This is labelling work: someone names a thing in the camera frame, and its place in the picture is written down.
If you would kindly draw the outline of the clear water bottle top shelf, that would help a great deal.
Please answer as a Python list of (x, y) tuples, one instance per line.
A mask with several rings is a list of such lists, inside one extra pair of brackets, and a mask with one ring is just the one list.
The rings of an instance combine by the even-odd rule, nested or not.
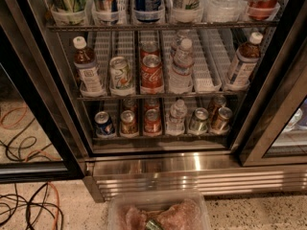
[(205, 22), (236, 22), (245, 2), (243, 0), (204, 0), (203, 20)]

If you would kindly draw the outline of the rear water bottle middle shelf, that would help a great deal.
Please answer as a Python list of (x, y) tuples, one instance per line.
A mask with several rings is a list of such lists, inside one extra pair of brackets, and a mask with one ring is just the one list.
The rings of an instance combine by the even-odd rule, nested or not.
[(170, 57), (172, 58), (177, 50), (177, 47), (180, 45), (181, 41), (184, 38), (189, 37), (189, 30), (178, 30), (176, 31), (176, 35), (173, 37), (173, 40), (171, 42), (171, 50), (170, 50)]

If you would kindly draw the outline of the rear Coca-Cola can middle shelf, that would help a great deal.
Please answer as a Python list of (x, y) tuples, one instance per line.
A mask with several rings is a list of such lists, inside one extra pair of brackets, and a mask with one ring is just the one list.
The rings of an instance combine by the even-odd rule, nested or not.
[(140, 46), (140, 56), (144, 58), (148, 55), (159, 56), (159, 48), (156, 42), (154, 41), (145, 41), (141, 43)]

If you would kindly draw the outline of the right iced tea bottle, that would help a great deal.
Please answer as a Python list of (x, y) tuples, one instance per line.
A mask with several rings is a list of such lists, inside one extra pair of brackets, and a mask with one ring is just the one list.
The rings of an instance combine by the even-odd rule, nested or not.
[(253, 32), (248, 41), (238, 47), (226, 74), (230, 84), (242, 86), (247, 83), (261, 57), (260, 43), (262, 39), (261, 33)]

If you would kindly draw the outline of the iced tea bottle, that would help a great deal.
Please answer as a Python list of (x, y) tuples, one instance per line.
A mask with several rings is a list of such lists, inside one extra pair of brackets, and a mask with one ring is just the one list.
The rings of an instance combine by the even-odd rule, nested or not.
[(83, 36), (76, 36), (73, 45), (76, 49), (74, 64), (85, 89), (88, 92), (102, 91), (103, 83), (94, 50), (87, 46)]
[(248, 41), (238, 47), (226, 74), (230, 84), (242, 86), (247, 83), (261, 57), (260, 43), (262, 39), (261, 33), (253, 32)]

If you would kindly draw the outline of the front water bottle middle shelf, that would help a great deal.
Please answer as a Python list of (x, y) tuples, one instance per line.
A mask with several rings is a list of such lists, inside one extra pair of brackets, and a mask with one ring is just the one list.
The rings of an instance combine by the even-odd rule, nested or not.
[(169, 83), (172, 88), (183, 91), (191, 84), (194, 66), (192, 47), (192, 40), (189, 38), (182, 39), (177, 46), (169, 72)]

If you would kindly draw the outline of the front Coca-Cola can middle shelf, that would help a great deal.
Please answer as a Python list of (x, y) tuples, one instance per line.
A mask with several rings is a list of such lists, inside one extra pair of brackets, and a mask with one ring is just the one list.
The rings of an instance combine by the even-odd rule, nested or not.
[(157, 88), (162, 85), (162, 63), (161, 58), (156, 55), (147, 55), (141, 64), (142, 86)]

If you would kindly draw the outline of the stainless steel display fridge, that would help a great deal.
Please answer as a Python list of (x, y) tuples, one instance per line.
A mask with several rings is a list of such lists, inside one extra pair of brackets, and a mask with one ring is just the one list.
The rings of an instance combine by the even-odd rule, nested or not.
[(213, 195), (302, 191), (306, 159), (290, 153), (272, 155), (273, 138), (305, 94), (306, 1), (285, 0), (271, 21), (201, 22), (190, 28), (195, 49), (212, 78), (223, 80), (223, 64), (253, 30), (264, 33), (263, 55), (248, 87), (227, 83), (220, 93), (233, 111), (228, 132), (179, 136), (101, 138), (94, 117), (105, 110), (117, 116), (121, 99), (114, 95), (86, 98), (78, 90), (72, 67), (72, 39), (88, 37), (101, 58), (123, 53), (138, 58), (141, 40), (166, 46), (170, 24), (58, 26), (47, 20), (49, 0), (26, 0), (25, 11), (39, 64), (51, 86), (46, 101), (65, 138), (65, 151), (76, 163), (96, 201), (134, 192), (197, 189)]

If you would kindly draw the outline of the rear red can bottom shelf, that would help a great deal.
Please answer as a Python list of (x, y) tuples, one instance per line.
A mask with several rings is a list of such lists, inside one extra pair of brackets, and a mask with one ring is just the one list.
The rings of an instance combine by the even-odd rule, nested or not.
[(150, 109), (159, 109), (159, 107), (160, 107), (160, 103), (159, 103), (159, 99), (157, 98), (146, 99), (144, 102), (144, 108), (146, 111)]

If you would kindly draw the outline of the left iced tea bottle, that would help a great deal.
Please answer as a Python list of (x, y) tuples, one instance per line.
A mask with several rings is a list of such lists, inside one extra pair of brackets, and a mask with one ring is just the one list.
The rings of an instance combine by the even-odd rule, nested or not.
[(73, 45), (76, 49), (74, 64), (85, 89), (88, 92), (102, 91), (103, 83), (94, 50), (87, 46), (83, 36), (76, 36)]

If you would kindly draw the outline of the water bottle bottom shelf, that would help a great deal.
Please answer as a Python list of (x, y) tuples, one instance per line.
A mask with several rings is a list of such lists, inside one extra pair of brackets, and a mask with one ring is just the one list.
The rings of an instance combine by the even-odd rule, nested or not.
[(167, 133), (179, 135), (184, 131), (187, 106), (183, 99), (176, 100), (170, 107), (167, 119)]

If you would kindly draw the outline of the rear gold can bottom shelf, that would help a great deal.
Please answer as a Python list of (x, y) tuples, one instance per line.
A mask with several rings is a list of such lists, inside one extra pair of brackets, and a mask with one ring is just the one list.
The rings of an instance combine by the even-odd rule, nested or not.
[(130, 110), (134, 113), (137, 112), (137, 102), (135, 99), (124, 99), (123, 100), (123, 109)]

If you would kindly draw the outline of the gold can shelf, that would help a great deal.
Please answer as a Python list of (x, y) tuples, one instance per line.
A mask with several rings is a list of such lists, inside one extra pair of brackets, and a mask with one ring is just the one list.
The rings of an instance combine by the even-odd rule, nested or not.
[(121, 132), (124, 134), (133, 134), (138, 131), (135, 113), (131, 110), (125, 110), (121, 116)]
[(130, 110), (134, 113), (137, 112), (137, 102), (135, 99), (124, 99), (123, 100), (123, 109)]

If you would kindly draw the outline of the green silver can bottom shelf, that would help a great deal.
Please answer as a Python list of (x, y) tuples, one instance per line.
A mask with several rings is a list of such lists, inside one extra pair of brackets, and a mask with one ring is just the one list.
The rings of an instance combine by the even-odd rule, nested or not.
[(191, 116), (189, 129), (196, 132), (207, 131), (208, 111), (203, 107), (196, 108)]

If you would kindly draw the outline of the front red can bottom shelf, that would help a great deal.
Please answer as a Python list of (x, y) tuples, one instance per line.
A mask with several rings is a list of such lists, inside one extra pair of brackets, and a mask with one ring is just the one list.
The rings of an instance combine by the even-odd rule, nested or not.
[(161, 118), (157, 109), (149, 109), (145, 113), (144, 130), (147, 133), (158, 133), (161, 130)]

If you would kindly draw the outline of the front gold can bottom shelf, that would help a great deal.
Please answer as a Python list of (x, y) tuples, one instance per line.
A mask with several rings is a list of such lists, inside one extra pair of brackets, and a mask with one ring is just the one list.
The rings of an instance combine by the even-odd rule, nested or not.
[(121, 116), (121, 132), (124, 134), (133, 134), (138, 131), (135, 113), (131, 110), (125, 110)]

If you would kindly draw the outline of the blue can bottom shelf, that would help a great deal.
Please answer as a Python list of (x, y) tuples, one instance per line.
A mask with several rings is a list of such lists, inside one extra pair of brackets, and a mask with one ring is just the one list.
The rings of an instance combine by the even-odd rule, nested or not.
[(113, 122), (109, 114), (105, 111), (100, 111), (94, 118), (96, 133), (100, 136), (108, 136), (115, 132)]

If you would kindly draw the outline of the open glass fridge door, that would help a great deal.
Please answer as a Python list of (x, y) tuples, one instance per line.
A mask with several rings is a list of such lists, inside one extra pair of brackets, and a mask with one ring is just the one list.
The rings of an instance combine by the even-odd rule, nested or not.
[(1, 0), (1, 173), (9, 182), (81, 179), (77, 85), (49, 0)]

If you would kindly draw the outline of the white green soda can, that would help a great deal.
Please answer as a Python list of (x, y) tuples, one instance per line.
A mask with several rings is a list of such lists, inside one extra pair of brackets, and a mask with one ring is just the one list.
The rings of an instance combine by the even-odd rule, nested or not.
[(109, 63), (111, 84), (114, 89), (128, 89), (132, 85), (132, 72), (124, 57), (113, 57)]

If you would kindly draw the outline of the rear right gold can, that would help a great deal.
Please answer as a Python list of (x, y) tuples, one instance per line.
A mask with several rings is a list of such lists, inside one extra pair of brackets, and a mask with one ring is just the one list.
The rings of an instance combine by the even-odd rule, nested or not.
[(226, 106), (226, 98), (224, 95), (213, 96), (207, 107), (209, 117), (212, 118), (221, 107), (225, 106)]

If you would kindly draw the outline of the front right gold can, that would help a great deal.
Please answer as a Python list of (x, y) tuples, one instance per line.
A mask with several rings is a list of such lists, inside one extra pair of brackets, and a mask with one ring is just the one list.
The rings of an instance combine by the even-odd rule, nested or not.
[(211, 128), (215, 131), (227, 131), (231, 118), (232, 110), (228, 107), (220, 107), (213, 117)]

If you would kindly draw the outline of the pink cloth in bin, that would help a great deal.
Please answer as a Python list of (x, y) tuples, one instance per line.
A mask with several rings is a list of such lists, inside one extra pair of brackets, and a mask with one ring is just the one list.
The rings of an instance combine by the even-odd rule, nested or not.
[(201, 207), (192, 199), (184, 199), (165, 211), (145, 211), (130, 206), (121, 219), (121, 230), (147, 230), (153, 220), (163, 230), (203, 230)]

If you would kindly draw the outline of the clear plastic bin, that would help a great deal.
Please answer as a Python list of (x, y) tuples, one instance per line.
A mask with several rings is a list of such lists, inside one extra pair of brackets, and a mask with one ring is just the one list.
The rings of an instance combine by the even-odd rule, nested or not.
[(184, 199), (195, 200), (201, 207), (201, 226), (211, 230), (204, 198), (197, 190), (169, 190), (126, 193), (111, 200), (108, 211), (107, 230), (121, 230), (121, 219), (130, 206), (145, 211), (165, 211)]

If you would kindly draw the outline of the green object in bin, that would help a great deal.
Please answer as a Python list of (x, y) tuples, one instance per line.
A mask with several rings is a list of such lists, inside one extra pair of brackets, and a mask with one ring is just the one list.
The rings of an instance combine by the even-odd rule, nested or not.
[(145, 225), (146, 230), (163, 230), (162, 227), (154, 220), (149, 219)]

